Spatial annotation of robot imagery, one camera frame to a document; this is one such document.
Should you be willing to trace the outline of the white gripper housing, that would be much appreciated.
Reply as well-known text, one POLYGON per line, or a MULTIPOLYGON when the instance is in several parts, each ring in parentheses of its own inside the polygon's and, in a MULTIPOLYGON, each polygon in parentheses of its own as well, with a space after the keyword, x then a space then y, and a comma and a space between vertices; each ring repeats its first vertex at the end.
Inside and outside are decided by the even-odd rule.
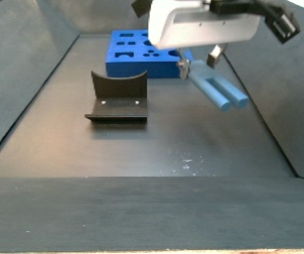
MULTIPOLYGON (((148 41, 160 50, 215 45, 207 65, 215 67, 227 44, 250 40, 259 17, 247 13, 216 15, 212 0, 154 0, 148 18, 148 41)), ((184 49, 178 50, 180 79, 188 78, 191 61, 184 49)))

